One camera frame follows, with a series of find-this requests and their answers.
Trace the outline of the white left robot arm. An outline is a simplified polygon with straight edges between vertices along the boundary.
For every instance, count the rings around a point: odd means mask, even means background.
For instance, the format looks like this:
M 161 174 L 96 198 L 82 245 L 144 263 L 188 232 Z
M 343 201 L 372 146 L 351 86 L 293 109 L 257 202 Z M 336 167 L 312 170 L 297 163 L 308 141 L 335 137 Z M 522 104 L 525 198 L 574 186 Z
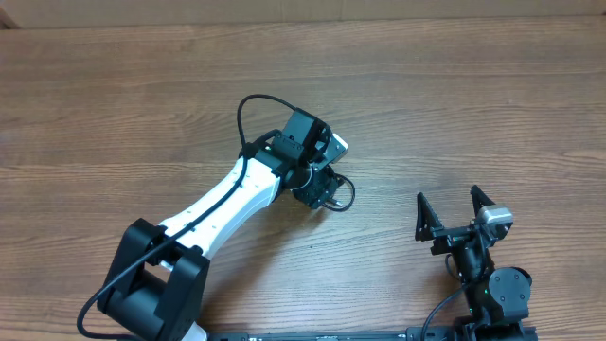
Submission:
M 283 130 L 246 144 L 229 174 L 186 210 L 126 229 L 98 309 L 128 330 L 128 340 L 208 339 L 197 319 L 212 258 L 283 191 L 311 209 L 332 201 L 341 183 L 331 164 L 347 152 L 328 124 L 294 110 Z

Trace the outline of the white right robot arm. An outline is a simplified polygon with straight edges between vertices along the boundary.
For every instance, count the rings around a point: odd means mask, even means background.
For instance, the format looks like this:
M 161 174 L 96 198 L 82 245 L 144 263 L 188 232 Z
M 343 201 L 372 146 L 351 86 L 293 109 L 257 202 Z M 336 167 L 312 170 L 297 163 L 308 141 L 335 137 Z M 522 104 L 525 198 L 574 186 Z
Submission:
M 489 248 L 502 241 L 513 225 L 512 212 L 495 204 L 478 186 L 470 189 L 474 218 L 467 225 L 446 227 L 423 193 L 417 195 L 415 240 L 431 241 L 434 256 L 452 260 L 449 274 L 460 288 L 428 314 L 420 328 L 409 328 L 411 340 L 537 341 L 534 327 L 526 327 L 532 277 L 520 267 L 497 268 Z M 466 298 L 469 314 L 450 326 L 431 325 L 437 313 L 459 296 Z

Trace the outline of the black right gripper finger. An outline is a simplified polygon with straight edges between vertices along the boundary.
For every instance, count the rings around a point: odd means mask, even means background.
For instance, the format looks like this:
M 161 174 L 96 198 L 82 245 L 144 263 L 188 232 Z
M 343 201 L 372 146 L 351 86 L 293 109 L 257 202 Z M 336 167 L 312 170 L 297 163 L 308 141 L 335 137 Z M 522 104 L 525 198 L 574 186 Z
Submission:
M 427 242 L 433 240 L 437 233 L 444 229 L 441 220 L 433 211 L 422 192 L 417 195 L 418 217 L 415 231 L 415 240 Z
M 495 203 L 477 185 L 471 187 L 470 195 L 472 196 L 475 221 L 477 223 L 488 223 L 491 220 L 491 210 L 495 207 Z

